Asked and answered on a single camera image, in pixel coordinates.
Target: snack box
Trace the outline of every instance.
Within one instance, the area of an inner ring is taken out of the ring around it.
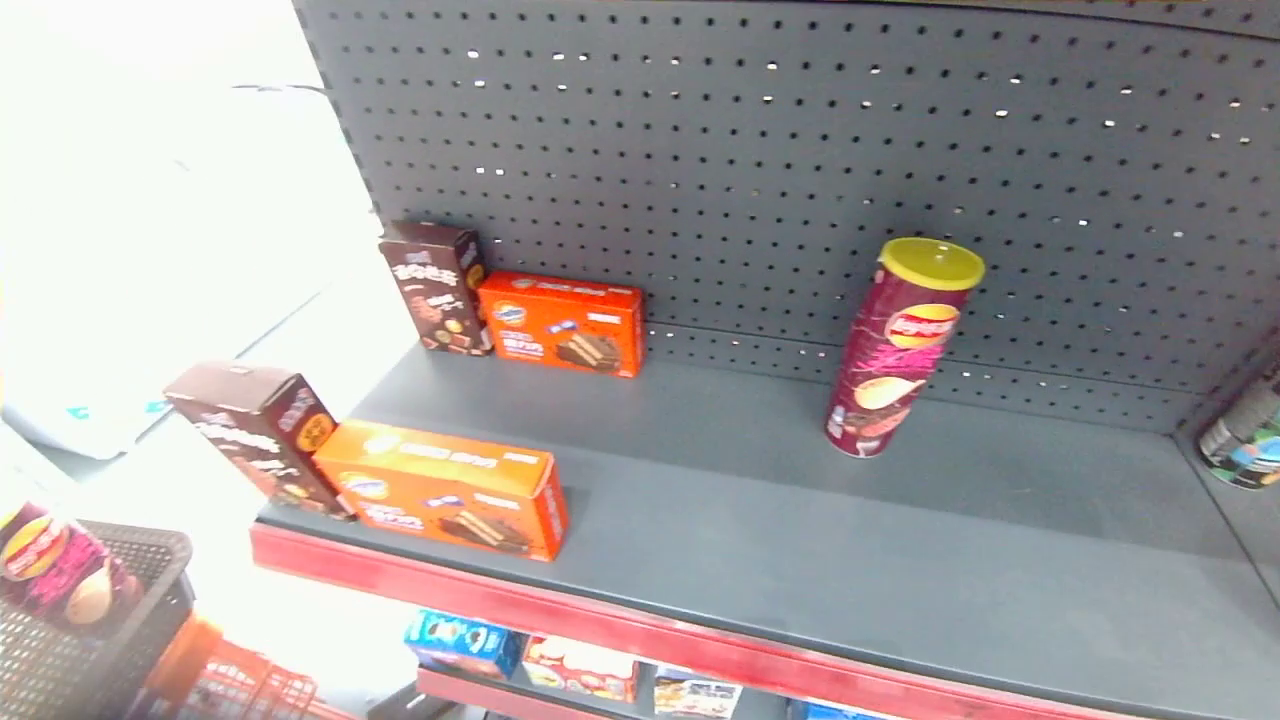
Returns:
[[[644,292],[495,272],[480,286],[499,357],[634,378],[644,363]]]
[[[335,423],[302,375],[238,363],[198,363],[164,395],[271,502],[352,518],[351,507],[312,460]]]
[[[653,710],[658,715],[727,719],[733,715],[741,694],[742,685],[675,665],[659,665],[653,680]]]
[[[568,529],[541,450],[348,420],[315,460],[374,528],[534,560],[553,560]]]
[[[554,635],[532,637],[524,665],[535,685],[636,701],[640,664],[625,652]]]
[[[378,249],[428,350],[458,355],[493,350],[476,296],[485,269],[475,231],[396,222]]]
[[[499,680],[511,679],[525,639],[524,634],[507,628],[435,610],[419,610],[404,630],[404,644],[422,665],[445,665]]]
[[[822,705],[791,700],[787,707],[787,720],[904,720],[896,715],[882,715],[859,707],[841,705]]]

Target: brown chocolate box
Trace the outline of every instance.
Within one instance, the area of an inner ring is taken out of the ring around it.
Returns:
[[[485,268],[475,231],[396,222],[378,247],[424,347],[463,355],[493,350],[476,295]]]
[[[271,502],[352,518],[311,460],[335,423],[302,375],[236,363],[198,363],[164,393]]]

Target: lower shelf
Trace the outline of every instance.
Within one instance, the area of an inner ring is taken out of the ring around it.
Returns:
[[[520,720],[588,720],[612,717],[618,720],[669,719],[653,711],[653,666],[641,665],[636,683],[636,702],[618,702],[591,694],[557,691],[529,682],[524,669],[517,669],[511,680],[492,680],[439,669],[417,669],[417,689],[421,693],[475,705],[511,715]],[[776,694],[744,689],[733,710],[732,720],[785,720],[786,698]]]
[[[352,415],[554,452],[561,556],[268,509],[255,557],[913,720],[1280,717],[1280,612],[1170,438],[922,401],[852,460],[826,395],[415,348]]]

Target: black plastic basket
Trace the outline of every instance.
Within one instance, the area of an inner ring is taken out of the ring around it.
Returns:
[[[182,533],[82,523],[147,588],[120,632],[86,643],[40,620],[0,607],[0,717],[119,720],[191,614]]]

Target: lay's logo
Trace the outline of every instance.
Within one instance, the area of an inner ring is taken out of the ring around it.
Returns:
[[[500,323],[518,328],[525,324],[529,311],[515,302],[500,300],[493,306],[493,316]]]
[[[20,583],[45,574],[67,550],[69,536],[65,523],[47,515],[27,523],[0,551],[4,577]]]
[[[893,313],[884,324],[884,337],[904,348],[940,345],[951,337],[959,316],[959,310],[941,302],[911,305]]]

